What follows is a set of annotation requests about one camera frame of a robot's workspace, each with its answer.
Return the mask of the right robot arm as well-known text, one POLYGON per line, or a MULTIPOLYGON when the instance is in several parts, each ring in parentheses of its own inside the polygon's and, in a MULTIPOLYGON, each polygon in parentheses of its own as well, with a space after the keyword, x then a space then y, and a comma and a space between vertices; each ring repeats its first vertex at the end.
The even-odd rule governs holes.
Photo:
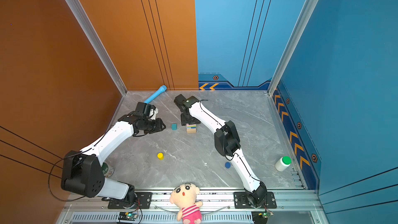
POLYGON ((216 151, 225 157, 238 173, 250 206, 265 207, 267 187, 247 162, 235 123, 217 117, 194 96, 186 98, 180 94, 175 97, 174 103, 181 111, 181 124, 202 123, 212 132, 216 151))

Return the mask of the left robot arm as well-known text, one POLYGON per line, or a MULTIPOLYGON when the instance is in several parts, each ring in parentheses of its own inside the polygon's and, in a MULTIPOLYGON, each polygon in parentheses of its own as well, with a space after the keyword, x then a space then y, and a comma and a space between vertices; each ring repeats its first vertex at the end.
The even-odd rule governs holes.
POLYGON ((139 102, 136 109, 118 119, 98 140, 80 151, 70 151, 64 157, 61 188, 84 197, 102 197, 125 204, 136 201, 134 186, 105 177, 102 165, 107 157, 130 137, 141 137, 165 130, 157 117, 158 109, 139 102))

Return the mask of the yellow cylinder block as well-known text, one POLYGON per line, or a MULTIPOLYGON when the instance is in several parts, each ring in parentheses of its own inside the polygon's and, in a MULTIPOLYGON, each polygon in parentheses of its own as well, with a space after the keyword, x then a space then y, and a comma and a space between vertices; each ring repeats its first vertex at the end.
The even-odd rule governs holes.
POLYGON ((160 153, 158 153, 157 157, 158 157, 159 160, 163 160, 164 159, 164 154, 160 152, 160 153))

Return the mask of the cyan toy microphone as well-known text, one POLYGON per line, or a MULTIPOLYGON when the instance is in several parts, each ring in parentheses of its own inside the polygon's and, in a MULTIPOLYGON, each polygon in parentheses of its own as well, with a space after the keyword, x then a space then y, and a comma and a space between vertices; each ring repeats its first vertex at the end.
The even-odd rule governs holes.
POLYGON ((149 98, 147 98, 144 103, 150 104, 154 99, 156 99, 160 94, 167 90, 166 85, 162 85, 155 93, 153 93, 149 98))

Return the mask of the white tape roll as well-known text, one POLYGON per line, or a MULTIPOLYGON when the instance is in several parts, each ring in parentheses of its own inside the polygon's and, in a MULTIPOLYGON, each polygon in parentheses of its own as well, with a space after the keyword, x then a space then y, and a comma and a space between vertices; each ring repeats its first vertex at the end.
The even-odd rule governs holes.
POLYGON ((106 162, 103 162, 102 164, 102 173, 106 178, 111 177, 114 174, 114 168, 107 164, 106 162))

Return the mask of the plush doll pink shirt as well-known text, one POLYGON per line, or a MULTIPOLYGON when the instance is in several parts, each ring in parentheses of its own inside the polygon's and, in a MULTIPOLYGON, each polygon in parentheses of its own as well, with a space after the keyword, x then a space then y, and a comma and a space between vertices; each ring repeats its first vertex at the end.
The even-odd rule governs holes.
POLYGON ((171 193, 170 203, 179 208, 177 220, 183 224, 201 224, 201 201, 197 201, 200 189, 193 183, 185 183, 177 186, 171 193))

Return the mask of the left circuit board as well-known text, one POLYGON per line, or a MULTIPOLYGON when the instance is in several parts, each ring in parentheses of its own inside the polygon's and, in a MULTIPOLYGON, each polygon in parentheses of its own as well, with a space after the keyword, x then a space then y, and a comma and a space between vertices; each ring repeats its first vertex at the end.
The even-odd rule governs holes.
POLYGON ((120 212, 118 215, 119 223, 134 223, 139 220, 139 215, 134 212, 120 212))

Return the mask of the circuit board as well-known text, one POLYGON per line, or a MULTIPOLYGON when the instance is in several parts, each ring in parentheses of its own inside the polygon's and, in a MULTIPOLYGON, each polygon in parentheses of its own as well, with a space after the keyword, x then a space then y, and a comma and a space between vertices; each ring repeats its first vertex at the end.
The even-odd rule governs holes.
POLYGON ((273 212, 251 212, 254 224, 267 224, 270 217, 274 216, 273 212))
POLYGON ((139 215, 134 212, 120 212, 118 215, 119 223, 134 223, 139 220, 139 215))

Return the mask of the white bottle green cap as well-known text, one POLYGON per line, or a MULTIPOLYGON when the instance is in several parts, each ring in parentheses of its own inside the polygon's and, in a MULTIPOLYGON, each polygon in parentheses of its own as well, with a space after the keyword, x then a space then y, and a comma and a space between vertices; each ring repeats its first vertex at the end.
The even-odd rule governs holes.
POLYGON ((288 167, 290 167, 291 164, 292 164, 291 158, 288 156, 283 156, 275 163, 275 169, 279 172, 282 172, 286 170, 288 167))

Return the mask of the right circuit board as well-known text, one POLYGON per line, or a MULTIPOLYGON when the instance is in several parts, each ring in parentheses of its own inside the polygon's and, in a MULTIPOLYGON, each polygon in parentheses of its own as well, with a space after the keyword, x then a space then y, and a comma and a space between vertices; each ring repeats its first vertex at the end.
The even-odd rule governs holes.
POLYGON ((270 217, 274 216, 273 212, 251 212, 254 224, 267 224, 270 217))

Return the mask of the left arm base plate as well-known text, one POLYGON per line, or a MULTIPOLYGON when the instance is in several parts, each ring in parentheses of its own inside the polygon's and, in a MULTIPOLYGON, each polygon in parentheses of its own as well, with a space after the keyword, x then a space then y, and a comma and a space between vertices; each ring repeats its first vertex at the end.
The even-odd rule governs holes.
POLYGON ((122 200, 111 199, 108 202, 108 209, 150 209, 152 192, 136 192, 132 203, 122 200))

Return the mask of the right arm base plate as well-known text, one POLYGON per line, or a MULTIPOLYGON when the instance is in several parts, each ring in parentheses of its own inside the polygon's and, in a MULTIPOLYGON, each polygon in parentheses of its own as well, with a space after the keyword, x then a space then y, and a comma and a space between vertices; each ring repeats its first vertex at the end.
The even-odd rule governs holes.
POLYGON ((234 192, 234 206, 237 209, 244 208, 267 208, 276 209, 277 203, 273 192, 268 191, 263 198, 258 199, 247 192, 234 192))

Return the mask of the aluminium front rail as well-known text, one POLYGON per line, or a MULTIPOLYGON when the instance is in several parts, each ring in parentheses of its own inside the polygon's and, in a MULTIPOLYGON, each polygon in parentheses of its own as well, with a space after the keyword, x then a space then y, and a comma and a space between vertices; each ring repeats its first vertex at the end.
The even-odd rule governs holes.
MULTIPOLYGON (((101 198, 84 198, 64 205, 58 224, 178 224, 179 207, 170 202, 172 190, 138 190, 131 208, 111 207, 101 198)), ((313 190, 268 191, 267 200, 252 208, 242 190, 203 188, 197 195, 204 224, 327 224, 313 190)))

